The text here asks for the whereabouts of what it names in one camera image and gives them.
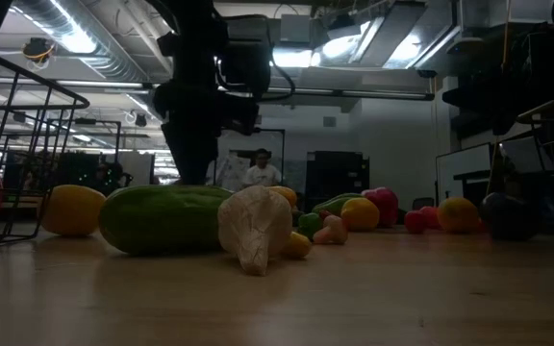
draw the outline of ceiling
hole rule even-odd
[[[112,48],[111,51],[118,52],[122,60],[129,60],[133,68],[145,76],[144,82],[162,83],[170,78],[167,67],[171,62],[155,54],[155,51],[150,47],[151,44],[142,39],[141,35],[139,35],[138,27],[135,28],[132,20],[125,12],[120,10],[118,0],[57,1],[69,1],[70,3],[78,3],[80,1],[83,11],[86,11],[84,12],[86,14],[84,18],[78,19],[80,26],[83,28],[87,26],[87,31],[102,30],[106,37],[105,39],[110,42],[109,44],[112,44],[110,46]],[[356,10],[355,15],[362,18],[361,21],[363,21],[367,20],[365,19],[367,5],[372,5],[379,1],[290,0],[286,4],[278,4],[274,0],[215,0],[215,7],[222,15],[262,13],[268,17],[275,18],[274,22],[271,22],[271,35],[273,36],[279,33],[279,18],[283,14],[295,14],[298,12],[302,15],[320,16],[319,20],[324,20],[322,16],[327,17],[335,12]],[[452,28],[451,25],[454,23],[450,6],[451,1],[419,0],[404,2],[390,0],[389,2],[393,3],[394,1],[396,3],[392,8],[378,12],[378,15],[383,18],[382,20],[386,28],[390,25],[390,30],[387,29],[382,32],[382,26],[378,26],[379,34],[371,37],[373,40],[369,42],[368,49],[364,51],[364,55],[359,61],[353,62],[353,59],[350,59],[349,62],[328,62],[326,65],[321,64],[321,67],[286,68],[297,87],[325,90],[381,90],[394,93],[409,92],[424,94],[430,92],[429,81],[420,78],[416,70],[411,66],[408,66],[410,67],[408,69],[405,67],[406,64],[411,64],[411,62],[419,59],[427,47],[436,44],[438,37],[445,35],[446,31]],[[495,0],[484,1],[489,3],[496,2]],[[166,34],[170,29],[165,25],[157,12],[144,1],[132,0],[131,4],[134,3],[138,6],[137,13],[142,12],[149,19],[151,25],[140,23],[139,26],[147,33],[152,44],[155,45],[156,38],[151,35],[151,29],[154,29],[153,33],[157,31],[159,35]],[[408,7],[413,3],[415,4],[415,9]],[[1,57],[20,66],[33,69],[35,73],[47,79],[104,81],[104,77],[100,73],[97,73],[95,69],[90,68],[80,59],[67,57],[70,55],[70,52],[67,52],[61,45],[58,45],[55,58],[52,58],[46,67],[43,66],[41,69],[36,69],[36,66],[28,62],[19,51],[28,42],[30,37],[45,37],[49,39],[51,37],[44,30],[40,29],[36,22],[30,19],[32,17],[27,13],[8,13],[0,31]],[[372,27],[373,20],[375,19],[371,18],[369,27]],[[276,27],[275,32],[277,34],[273,33],[273,27]],[[250,24],[249,27],[243,26],[242,30],[244,32],[252,32],[254,30],[258,31],[258,28]],[[406,50],[409,50],[410,53],[413,49],[415,51],[408,60],[395,60],[394,58],[398,55],[399,48],[407,48]],[[442,72],[442,69],[446,66],[445,69],[449,70],[452,64],[450,61],[446,62],[444,52],[440,52],[435,56],[434,60],[427,62],[427,65],[435,66],[436,68],[433,69],[437,69],[439,72]],[[391,66],[391,69],[384,68],[388,65]],[[430,69],[427,65],[423,66],[424,69]],[[9,71],[0,68],[0,76],[10,75]],[[284,78],[274,74],[271,86],[286,87],[287,82]],[[9,86],[0,85],[0,103],[7,100],[9,89]],[[122,147],[165,148],[165,143],[160,132],[160,120],[149,114],[147,115],[148,124],[146,127],[139,128],[135,126],[132,121],[134,116],[130,115],[130,113],[146,111],[126,93],[105,88],[73,88],[72,90],[79,92],[91,102],[89,109],[79,111],[76,116],[80,115],[98,120],[120,121],[122,123],[122,131],[127,136],[122,142]],[[23,86],[16,93],[14,103],[43,102],[45,96],[46,92],[44,89],[40,89],[37,86]],[[148,95],[140,95],[138,97],[144,97],[146,103],[150,103]],[[63,99],[60,100],[57,97],[51,101],[64,102]],[[265,118],[270,119],[264,124],[266,127],[278,127],[287,131],[331,131],[323,128],[321,118],[318,118],[316,122],[310,122],[301,121],[301,117],[309,116],[310,119],[314,118],[314,112],[325,110],[325,108],[329,107],[334,110],[334,114],[337,114],[336,117],[342,119],[339,115],[342,114],[343,119],[345,119],[344,117],[347,116],[357,101],[356,98],[296,95],[289,100],[280,102],[281,105],[288,107],[265,105],[261,108],[261,113],[270,113],[270,116]],[[284,111],[292,108],[297,109],[295,112],[297,116],[291,116],[291,111]],[[32,130],[28,124],[11,123],[9,126],[13,130]],[[342,126],[337,128],[339,131],[343,130]],[[104,143],[114,144],[114,138],[111,134],[112,129],[98,129],[98,127],[95,127],[92,129],[79,128],[78,130],[79,133],[90,133],[91,136],[99,139],[88,145],[108,147],[109,145]]]

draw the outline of wooden table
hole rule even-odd
[[[554,345],[554,238],[354,234],[263,278],[42,238],[0,247],[0,345]]]

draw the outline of white shirt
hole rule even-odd
[[[247,170],[242,183],[244,185],[275,186],[281,183],[281,173],[271,164],[267,164],[265,169],[255,165]]]

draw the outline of man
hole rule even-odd
[[[256,151],[256,165],[249,168],[242,180],[243,187],[253,185],[275,186],[281,183],[281,173],[269,164],[270,154],[265,149]]]

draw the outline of person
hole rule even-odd
[[[256,151],[256,165],[249,168],[243,177],[243,187],[253,185],[275,186],[281,183],[281,172],[275,166],[268,163],[270,154],[266,149]]]

